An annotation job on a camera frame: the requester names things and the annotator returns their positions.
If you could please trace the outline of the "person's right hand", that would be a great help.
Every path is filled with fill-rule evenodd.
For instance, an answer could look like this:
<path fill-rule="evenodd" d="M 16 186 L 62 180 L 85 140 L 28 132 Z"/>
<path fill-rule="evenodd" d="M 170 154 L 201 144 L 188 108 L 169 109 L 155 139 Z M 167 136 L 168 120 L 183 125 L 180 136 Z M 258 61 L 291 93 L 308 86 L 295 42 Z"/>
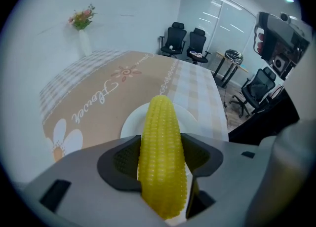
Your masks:
<path fill-rule="evenodd" d="M 255 51 L 261 55 L 262 54 L 262 47 L 263 47 L 263 41 L 264 41 L 264 33 L 257 32 L 256 34 L 256 40 L 255 40 Z"/>

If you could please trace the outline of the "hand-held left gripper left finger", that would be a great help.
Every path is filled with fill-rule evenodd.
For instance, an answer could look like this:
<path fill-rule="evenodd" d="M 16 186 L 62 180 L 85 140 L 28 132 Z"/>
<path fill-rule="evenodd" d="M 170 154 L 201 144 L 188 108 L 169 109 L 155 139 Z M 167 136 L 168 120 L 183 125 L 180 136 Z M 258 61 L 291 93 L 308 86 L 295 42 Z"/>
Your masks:
<path fill-rule="evenodd" d="M 163 227 L 141 196 L 140 143 L 136 135 L 75 151 L 31 181 L 25 198 L 53 226 Z"/>

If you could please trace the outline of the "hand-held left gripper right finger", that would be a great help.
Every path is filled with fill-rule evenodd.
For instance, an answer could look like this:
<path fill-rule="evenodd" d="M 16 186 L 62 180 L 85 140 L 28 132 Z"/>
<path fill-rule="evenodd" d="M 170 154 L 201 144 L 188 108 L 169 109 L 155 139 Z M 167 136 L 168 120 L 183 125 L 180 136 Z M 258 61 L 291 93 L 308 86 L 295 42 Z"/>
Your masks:
<path fill-rule="evenodd" d="M 188 224 L 244 224 L 272 151 L 271 137 L 245 145 L 181 134 L 185 162 L 193 175 Z"/>

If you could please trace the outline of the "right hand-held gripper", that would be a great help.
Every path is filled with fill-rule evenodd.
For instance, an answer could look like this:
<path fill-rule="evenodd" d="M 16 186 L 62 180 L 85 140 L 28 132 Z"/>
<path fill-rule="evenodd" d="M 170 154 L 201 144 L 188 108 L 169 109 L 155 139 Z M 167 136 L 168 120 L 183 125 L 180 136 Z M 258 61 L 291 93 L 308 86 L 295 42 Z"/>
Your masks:
<path fill-rule="evenodd" d="M 302 30 L 291 24 L 290 16 L 285 13 L 277 17 L 258 12 L 254 27 L 254 51 L 258 31 L 264 33 L 262 54 L 259 56 L 282 80 L 286 80 L 306 52 L 310 41 Z"/>

